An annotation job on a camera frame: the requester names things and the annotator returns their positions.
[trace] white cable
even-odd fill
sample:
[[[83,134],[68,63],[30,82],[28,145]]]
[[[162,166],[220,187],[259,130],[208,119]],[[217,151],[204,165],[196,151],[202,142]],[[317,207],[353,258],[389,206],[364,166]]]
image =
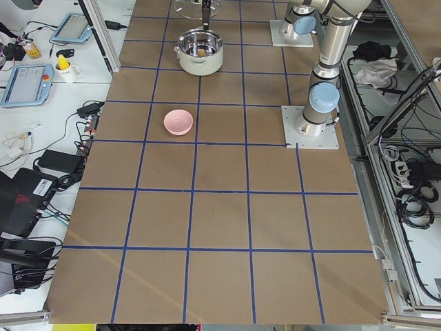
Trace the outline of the white cable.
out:
[[[13,147],[15,147],[14,145],[16,142],[23,140],[23,145],[20,147],[21,150],[23,151],[23,154],[20,155],[19,157],[17,157],[16,159],[17,160],[20,158],[24,158],[24,159],[23,159],[23,162],[21,162],[21,164],[16,166],[15,168],[5,169],[4,168],[5,166],[0,167],[3,171],[14,171],[14,170],[17,170],[17,169],[23,167],[24,164],[26,163],[26,161],[29,159],[29,153],[31,152],[31,150],[34,146],[34,139],[32,138],[32,135],[28,134],[27,132],[22,132],[19,136],[16,136],[14,132],[9,132],[9,133],[13,133],[14,136],[10,137],[10,138],[6,137],[6,139],[2,142],[2,144],[6,147],[13,148]],[[5,142],[10,141],[10,140],[13,140],[13,142],[10,145],[7,145]]]

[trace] power cord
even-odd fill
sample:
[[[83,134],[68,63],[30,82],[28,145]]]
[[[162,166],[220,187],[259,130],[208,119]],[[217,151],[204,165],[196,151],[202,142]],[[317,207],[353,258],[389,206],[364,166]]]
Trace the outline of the power cord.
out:
[[[69,119],[70,119],[71,117],[73,117],[74,115],[76,115],[76,112],[74,112],[74,113],[72,113],[71,115],[69,115],[69,117],[65,120],[65,123],[64,123],[64,133],[63,133],[63,136],[62,136],[61,138],[57,139],[57,140],[54,141],[53,143],[50,143],[49,145],[47,145],[47,146],[44,147],[44,148],[40,148],[39,150],[35,150],[34,152],[29,152],[29,153],[27,153],[27,155],[32,155],[32,154],[35,154],[35,153],[38,153],[38,152],[42,152],[42,151],[44,151],[44,150],[47,150],[49,147],[51,147],[51,146],[53,146],[54,144],[58,143],[59,141],[63,140],[63,139],[66,137],[66,134],[67,134],[67,131],[68,131],[68,121],[69,121]],[[5,163],[5,164],[1,164],[1,165],[0,165],[0,168],[10,165],[10,164],[14,163],[15,161],[17,161],[18,159],[20,159],[20,157],[15,158],[15,159],[12,160],[11,162],[8,162],[8,163]]]
[[[376,15],[371,10],[366,10],[366,11],[372,14],[373,19],[370,21],[366,21],[365,19],[359,19],[357,16],[352,15],[342,5],[340,5],[336,0],[329,0],[329,2],[333,3],[334,5],[339,7],[346,15],[349,15],[352,19],[355,19],[356,21],[359,21],[361,23],[366,23],[366,24],[372,24],[376,21]]]

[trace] white cup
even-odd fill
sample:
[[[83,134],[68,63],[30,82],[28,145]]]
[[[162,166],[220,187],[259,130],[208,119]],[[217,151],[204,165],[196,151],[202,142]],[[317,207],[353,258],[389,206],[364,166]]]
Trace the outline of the white cup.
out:
[[[78,80],[78,77],[81,76],[81,71],[76,64],[71,64],[69,68],[64,70],[60,70],[59,65],[56,64],[55,69],[66,83],[74,83]]]

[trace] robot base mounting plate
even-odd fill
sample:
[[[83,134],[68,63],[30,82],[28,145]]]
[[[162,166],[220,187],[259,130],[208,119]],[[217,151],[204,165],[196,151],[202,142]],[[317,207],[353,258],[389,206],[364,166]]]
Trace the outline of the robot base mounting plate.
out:
[[[299,148],[307,150],[337,150],[339,145],[334,126],[327,126],[318,137],[306,137],[294,129],[294,120],[302,113],[303,108],[303,106],[282,106],[283,130],[287,148],[296,148],[298,145]]]
[[[298,36],[297,39],[286,39],[280,33],[284,21],[272,19],[269,21],[269,27],[271,28],[271,38],[273,40],[273,46],[280,47],[313,47],[311,34],[304,34]]]

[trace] black bag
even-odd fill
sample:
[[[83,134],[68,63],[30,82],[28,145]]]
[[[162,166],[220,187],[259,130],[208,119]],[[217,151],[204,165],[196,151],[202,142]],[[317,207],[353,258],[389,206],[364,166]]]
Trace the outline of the black bag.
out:
[[[352,53],[356,59],[371,62],[379,59],[390,59],[392,49],[389,45],[380,45],[375,41],[367,41],[359,45]]]

